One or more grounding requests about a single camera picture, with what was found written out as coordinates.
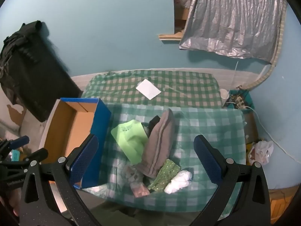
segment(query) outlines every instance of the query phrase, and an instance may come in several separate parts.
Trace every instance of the blue gripper pad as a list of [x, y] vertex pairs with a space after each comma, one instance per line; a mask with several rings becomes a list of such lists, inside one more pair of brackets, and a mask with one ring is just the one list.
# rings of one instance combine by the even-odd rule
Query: blue gripper pad
[[219, 185], [222, 182], [222, 168], [214, 158], [213, 154], [207, 148], [210, 145], [203, 135], [195, 137], [193, 146], [195, 152], [201, 161], [210, 181]]
[[81, 181], [97, 149], [98, 138], [93, 135], [93, 137], [88, 140], [85, 147], [82, 149], [82, 151], [76, 157], [75, 161], [70, 166], [69, 182], [71, 185], [74, 185], [76, 182]]
[[28, 143], [29, 143], [29, 137], [28, 136], [23, 136], [23, 137], [20, 137], [18, 139], [12, 140], [10, 145], [9, 145], [9, 148], [10, 149], [17, 149], [17, 148], [22, 147], [23, 145], [28, 144]]

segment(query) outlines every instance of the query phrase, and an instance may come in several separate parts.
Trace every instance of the green checkered tablecloth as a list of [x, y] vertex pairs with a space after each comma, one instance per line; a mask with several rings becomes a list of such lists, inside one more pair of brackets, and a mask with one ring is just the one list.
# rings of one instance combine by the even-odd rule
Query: green checkered tablecloth
[[[144, 79], [160, 91], [148, 100], [136, 90]], [[95, 76], [83, 98], [101, 98], [105, 103], [161, 105], [169, 107], [221, 108], [219, 85], [211, 74], [185, 71], [132, 70]]]
[[[194, 148], [193, 140], [203, 134], [224, 157], [245, 164], [245, 139], [242, 112], [236, 109], [202, 109], [170, 107], [176, 119], [176, 134], [169, 159], [181, 169], [192, 172], [191, 185], [173, 194], [152, 192], [135, 198], [122, 169], [129, 161], [117, 145], [110, 131], [120, 123], [133, 119], [148, 123], [155, 115], [161, 116], [167, 107], [129, 104], [107, 104], [112, 112], [103, 148], [100, 186], [85, 189], [101, 198], [146, 210], [189, 212], [200, 211], [216, 190], [207, 176]], [[240, 185], [235, 188], [223, 215], [230, 212]]]

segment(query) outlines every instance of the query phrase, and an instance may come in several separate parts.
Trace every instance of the silver curtain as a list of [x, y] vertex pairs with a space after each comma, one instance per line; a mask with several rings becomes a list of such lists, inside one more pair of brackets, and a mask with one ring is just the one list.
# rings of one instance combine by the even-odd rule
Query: silver curtain
[[285, 0], [192, 0], [180, 49], [272, 62]]

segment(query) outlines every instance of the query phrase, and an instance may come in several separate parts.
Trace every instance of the white paper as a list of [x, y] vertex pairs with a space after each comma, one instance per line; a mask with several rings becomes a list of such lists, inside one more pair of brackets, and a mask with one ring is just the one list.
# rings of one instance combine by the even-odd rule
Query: white paper
[[156, 88], [150, 81], [144, 80], [141, 82], [136, 89], [141, 92], [145, 97], [147, 97], [149, 100], [156, 97], [161, 91]]

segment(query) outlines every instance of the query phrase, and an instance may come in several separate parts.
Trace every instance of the silver bolt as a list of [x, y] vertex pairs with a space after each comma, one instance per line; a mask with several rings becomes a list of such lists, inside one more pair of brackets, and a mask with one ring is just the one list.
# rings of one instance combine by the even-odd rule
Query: silver bolt
[[62, 156], [58, 159], [58, 163], [63, 163], [63, 162], [65, 162], [65, 160], [66, 160], [66, 157]]
[[226, 159], [226, 162], [229, 163], [229, 164], [233, 164], [234, 163], [234, 160], [232, 158], [227, 158]]
[[30, 163], [30, 165], [31, 165], [32, 167], [34, 167], [36, 164], [37, 164], [37, 161], [32, 161], [32, 162]]
[[256, 161], [256, 162], [255, 162], [255, 167], [258, 167], [258, 168], [259, 168], [259, 167], [261, 167], [261, 164], [260, 164], [259, 162]]

